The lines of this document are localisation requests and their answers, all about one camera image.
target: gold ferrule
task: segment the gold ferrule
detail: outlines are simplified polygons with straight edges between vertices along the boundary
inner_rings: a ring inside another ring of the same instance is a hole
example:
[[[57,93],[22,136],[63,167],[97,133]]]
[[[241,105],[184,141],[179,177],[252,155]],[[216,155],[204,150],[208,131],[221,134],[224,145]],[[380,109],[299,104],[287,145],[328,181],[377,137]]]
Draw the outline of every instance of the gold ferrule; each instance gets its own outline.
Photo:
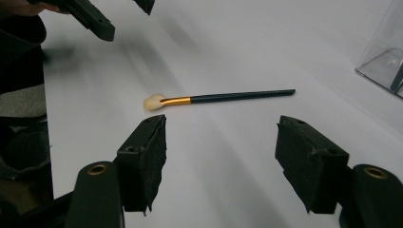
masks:
[[[162,99],[160,103],[163,105],[189,105],[190,97]]]

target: white table surface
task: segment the white table surface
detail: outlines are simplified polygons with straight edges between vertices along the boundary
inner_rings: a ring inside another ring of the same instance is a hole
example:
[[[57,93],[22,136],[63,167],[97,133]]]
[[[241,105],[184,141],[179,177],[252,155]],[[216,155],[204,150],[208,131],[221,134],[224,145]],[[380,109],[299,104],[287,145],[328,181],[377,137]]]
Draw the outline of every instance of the white table surface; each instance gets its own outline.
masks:
[[[403,180],[403,102],[355,73],[391,1],[93,0],[116,27],[104,42],[43,12],[56,197],[87,164],[112,161],[145,118],[165,114],[167,161],[153,212],[126,227],[339,227],[308,215],[275,159],[280,115],[301,119]],[[292,97],[170,106],[143,100],[294,88]]]

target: sleeve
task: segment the sleeve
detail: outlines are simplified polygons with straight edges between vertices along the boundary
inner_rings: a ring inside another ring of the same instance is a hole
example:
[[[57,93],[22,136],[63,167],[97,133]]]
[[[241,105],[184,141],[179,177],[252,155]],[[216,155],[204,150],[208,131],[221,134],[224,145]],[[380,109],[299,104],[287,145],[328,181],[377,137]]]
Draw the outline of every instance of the sleeve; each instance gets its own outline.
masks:
[[[11,16],[0,21],[0,67],[45,41],[47,32],[39,16]]]

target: clear plastic container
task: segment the clear plastic container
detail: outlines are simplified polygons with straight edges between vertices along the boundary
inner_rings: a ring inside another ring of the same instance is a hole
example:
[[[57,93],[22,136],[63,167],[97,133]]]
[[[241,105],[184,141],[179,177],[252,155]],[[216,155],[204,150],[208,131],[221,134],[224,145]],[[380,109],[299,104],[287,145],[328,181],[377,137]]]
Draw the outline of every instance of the clear plastic container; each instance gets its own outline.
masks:
[[[356,71],[403,99],[403,0],[393,0]]]

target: person's arm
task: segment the person's arm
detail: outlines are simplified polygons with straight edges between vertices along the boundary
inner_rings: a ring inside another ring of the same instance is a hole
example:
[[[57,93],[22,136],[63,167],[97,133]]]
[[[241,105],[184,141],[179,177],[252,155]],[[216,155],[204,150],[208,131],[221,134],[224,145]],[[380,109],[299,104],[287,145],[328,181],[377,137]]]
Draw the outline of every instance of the person's arm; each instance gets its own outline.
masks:
[[[44,42],[46,29],[37,16],[43,10],[59,11],[58,7],[45,3],[0,0],[0,67]]]
[[[30,4],[26,0],[0,0],[0,20],[12,15],[34,16],[43,10],[59,11],[59,8],[51,4]]]

